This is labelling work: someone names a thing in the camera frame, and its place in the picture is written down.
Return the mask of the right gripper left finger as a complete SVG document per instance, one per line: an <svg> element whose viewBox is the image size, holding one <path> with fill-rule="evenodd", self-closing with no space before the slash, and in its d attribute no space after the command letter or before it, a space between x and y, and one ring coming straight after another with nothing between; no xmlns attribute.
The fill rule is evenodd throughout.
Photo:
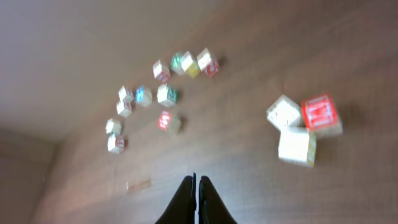
<svg viewBox="0 0 398 224"><path fill-rule="evenodd" d="M193 173L183 178L155 224L194 224L196 207L196 173Z"/></svg>

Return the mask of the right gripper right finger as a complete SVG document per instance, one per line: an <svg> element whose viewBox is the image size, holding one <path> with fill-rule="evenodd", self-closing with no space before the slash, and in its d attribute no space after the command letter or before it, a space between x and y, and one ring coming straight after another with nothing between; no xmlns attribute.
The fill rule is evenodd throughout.
<svg viewBox="0 0 398 224"><path fill-rule="evenodd" d="M199 224L237 224L207 176L199 183Z"/></svg>

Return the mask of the red letter A block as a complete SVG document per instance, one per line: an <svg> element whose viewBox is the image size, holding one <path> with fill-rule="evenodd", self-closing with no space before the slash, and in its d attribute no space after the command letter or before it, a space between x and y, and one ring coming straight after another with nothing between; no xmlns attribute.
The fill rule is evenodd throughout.
<svg viewBox="0 0 398 224"><path fill-rule="evenodd" d="M118 134L111 134L108 138L108 151L114 154L120 154L125 150L124 137Z"/></svg>

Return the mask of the wooden block teal side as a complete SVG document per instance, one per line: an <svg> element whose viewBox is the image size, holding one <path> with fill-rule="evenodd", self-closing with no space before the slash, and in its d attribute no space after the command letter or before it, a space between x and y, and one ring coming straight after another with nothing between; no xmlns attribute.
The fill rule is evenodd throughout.
<svg viewBox="0 0 398 224"><path fill-rule="evenodd" d="M317 137L306 128L285 128L280 132L278 157L285 162L313 167Z"/></svg>

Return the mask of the plain wooden block red side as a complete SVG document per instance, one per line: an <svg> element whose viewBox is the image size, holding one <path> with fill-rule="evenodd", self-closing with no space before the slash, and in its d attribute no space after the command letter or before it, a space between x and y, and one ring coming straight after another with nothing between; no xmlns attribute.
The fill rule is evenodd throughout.
<svg viewBox="0 0 398 224"><path fill-rule="evenodd" d="M266 113L267 120L279 131L303 124L301 107L285 95L281 95Z"/></svg>

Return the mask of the red letter M block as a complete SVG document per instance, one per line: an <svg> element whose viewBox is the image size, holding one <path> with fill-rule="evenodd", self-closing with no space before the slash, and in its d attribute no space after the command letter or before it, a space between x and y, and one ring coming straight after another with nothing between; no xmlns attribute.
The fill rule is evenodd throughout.
<svg viewBox="0 0 398 224"><path fill-rule="evenodd" d="M343 123L329 93L323 93L301 102L305 127L317 139L343 134Z"/></svg>

